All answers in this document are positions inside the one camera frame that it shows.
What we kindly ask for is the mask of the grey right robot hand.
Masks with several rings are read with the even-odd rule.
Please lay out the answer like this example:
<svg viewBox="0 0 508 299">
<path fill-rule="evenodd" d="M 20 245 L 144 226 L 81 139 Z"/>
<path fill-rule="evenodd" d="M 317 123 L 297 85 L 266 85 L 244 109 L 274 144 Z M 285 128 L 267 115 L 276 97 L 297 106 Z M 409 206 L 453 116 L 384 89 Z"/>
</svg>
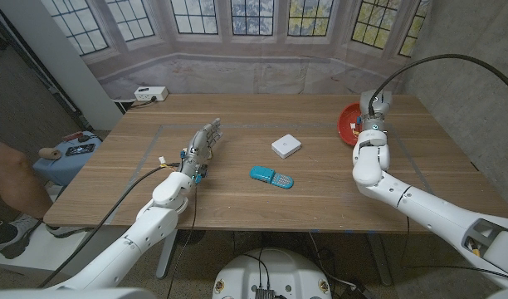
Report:
<svg viewBox="0 0 508 299">
<path fill-rule="evenodd" d="M 362 131 L 365 130 L 379 130 L 385 131 L 384 118 L 390 110 L 393 96 L 391 91 L 380 91 L 376 96 L 373 96 L 374 91 L 365 91 L 360 95 L 359 108 L 361 112 L 361 125 Z M 369 101 L 372 101 L 374 114 L 369 112 Z"/>
</svg>

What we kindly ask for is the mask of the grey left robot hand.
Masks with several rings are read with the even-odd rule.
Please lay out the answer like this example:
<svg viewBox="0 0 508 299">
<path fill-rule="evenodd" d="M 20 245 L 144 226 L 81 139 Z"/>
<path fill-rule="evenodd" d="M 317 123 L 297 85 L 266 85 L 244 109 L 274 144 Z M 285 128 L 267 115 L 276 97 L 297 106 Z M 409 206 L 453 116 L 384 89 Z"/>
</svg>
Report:
<svg viewBox="0 0 508 299">
<path fill-rule="evenodd" d="M 191 179 L 203 174 L 201 168 L 212 157 L 212 148 L 222 137 L 220 125 L 221 119 L 216 118 L 196 132 L 188 142 L 187 149 L 181 154 L 178 172 Z"/>
</svg>

